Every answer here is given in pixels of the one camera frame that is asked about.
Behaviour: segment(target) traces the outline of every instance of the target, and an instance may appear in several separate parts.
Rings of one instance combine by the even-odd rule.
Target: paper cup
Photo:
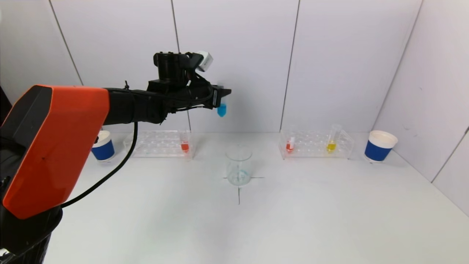
[[[380,130],[373,130],[370,132],[370,137],[368,138],[365,156],[371,162],[381,162],[386,158],[396,143],[397,137],[394,135]]]
[[[98,141],[93,145],[91,152],[98,161],[107,161],[114,156],[114,146],[109,131],[99,131]]]

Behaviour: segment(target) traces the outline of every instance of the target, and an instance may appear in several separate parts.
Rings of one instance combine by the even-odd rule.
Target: black cable
[[[85,196],[89,195],[92,191],[94,191],[96,188],[98,188],[101,184],[103,184],[105,181],[107,181],[111,176],[113,176],[118,170],[124,166],[124,164],[127,162],[127,160],[130,158],[130,155],[132,155],[132,152],[134,151],[135,144],[137,143],[137,134],[138,134],[138,122],[134,122],[134,137],[132,139],[132,145],[130,146],[129,152],[127,155],[124,157],[124,159],[115,167],[114,170],[112,170],[110,173],[108,173],[104,178],[99,180],[95,185],[91,186],[88,190],[80,194],[79,196],[73,198],[72,200],[65,202],[61,205],[62,208],[65,208],[71,204],[76,203],[77,201],[81,200]]]

